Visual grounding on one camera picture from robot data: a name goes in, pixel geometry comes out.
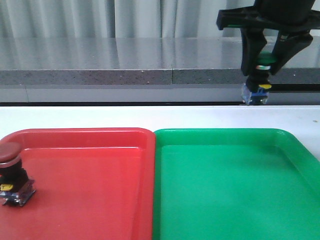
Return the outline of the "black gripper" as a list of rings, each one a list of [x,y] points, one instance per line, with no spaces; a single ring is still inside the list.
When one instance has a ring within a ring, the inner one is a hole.
[[[266,45],[264,29],[279,31],[272,50],[276,58],[270,69],[272,75],[312,43],[309,30],[320,28],[320,12],[312,9],[314,3],[313,0],[256,0],[252,6],[218,11],[219,30],[241,28],[244,76],[251,74]]]

